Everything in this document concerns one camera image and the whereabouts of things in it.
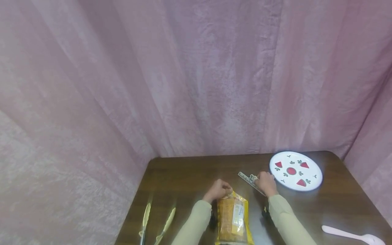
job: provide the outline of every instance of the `white plate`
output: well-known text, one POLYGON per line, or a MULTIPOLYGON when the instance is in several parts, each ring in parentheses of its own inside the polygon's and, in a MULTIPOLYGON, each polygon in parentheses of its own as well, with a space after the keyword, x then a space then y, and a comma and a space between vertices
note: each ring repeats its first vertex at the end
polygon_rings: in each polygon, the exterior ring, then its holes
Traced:
POLYGON ((293 151, 275 154, 270 170, 277 182, 295 191, 312 191, 323 182, 320 167, 309 157, 293 151))

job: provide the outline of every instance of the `wooden table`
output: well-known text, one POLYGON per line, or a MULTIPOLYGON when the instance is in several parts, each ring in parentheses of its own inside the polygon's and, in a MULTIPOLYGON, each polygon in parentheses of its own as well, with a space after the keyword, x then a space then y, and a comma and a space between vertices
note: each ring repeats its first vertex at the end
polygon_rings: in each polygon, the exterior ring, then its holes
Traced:
MULTIPOLYGON (((278 184, 279 193, 291 204, 300 222, 317 244, 359 244, 361 241, 325 234, 329 225, 355 234, 373 234, 392 244, 392 229, 352 177, 343 162, 327 151, 304 152, 321 168, 324 181, 311 192, 296 192, 278 184)), ((145 245, 153 245, 175 204, 177 212, 161 245, 170 244, 214 180, 229 182, 234 191, 249 200, 249 226, 256 245, 285 244, 271 220, 261 215, 265 198, 237 176, 269 170, 273 154, 155 158, 150 161, 118 235, 116 244, 138 245, 138 232, 149 196, 153 195, 145 245)), ((216 229, 208 227, 199 244, 214 244, 216 229)))

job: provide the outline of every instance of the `clear plastic ruler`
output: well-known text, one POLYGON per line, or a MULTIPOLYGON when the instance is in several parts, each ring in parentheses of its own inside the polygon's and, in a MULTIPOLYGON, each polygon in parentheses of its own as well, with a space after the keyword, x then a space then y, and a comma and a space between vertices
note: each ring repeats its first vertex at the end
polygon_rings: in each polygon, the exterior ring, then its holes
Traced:
POLYGON ((259 190, 259 188, 256 186, 256 184, 254 183, 255 180, 257 180, 258 178, 254 175, 250 175, 250 177, 246 176, 244 173, 239 172, 238 176, 241 177, 241 179, 245 180, 249 185, 251 185, 253 188, 255 188, 258 192, 260 192, 263 196, 265 196, 265 194, 259 190))

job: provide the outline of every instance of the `pink curtain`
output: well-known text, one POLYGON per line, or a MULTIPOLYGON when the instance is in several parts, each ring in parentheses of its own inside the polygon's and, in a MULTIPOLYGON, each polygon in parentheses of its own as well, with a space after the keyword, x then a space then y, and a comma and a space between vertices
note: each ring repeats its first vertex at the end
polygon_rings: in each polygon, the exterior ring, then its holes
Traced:
POLYGON ((4 0, 0 241, 113 244, 156 156, 328 150, 392 224, 392 1, 4 0))

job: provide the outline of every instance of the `beige sleeve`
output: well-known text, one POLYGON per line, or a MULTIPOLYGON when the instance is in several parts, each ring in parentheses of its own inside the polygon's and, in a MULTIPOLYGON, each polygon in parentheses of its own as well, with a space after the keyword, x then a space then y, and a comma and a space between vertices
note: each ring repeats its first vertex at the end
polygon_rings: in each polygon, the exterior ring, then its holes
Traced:
POLYGON ((182 226, 172 245, 197 245, 208 226, 211 218, 211 204, 198 201, 192 209, 191 215, 182 226))
POLYGON ((269 212, 287 245, 316 245, 281 195, 269 198, 269 212))

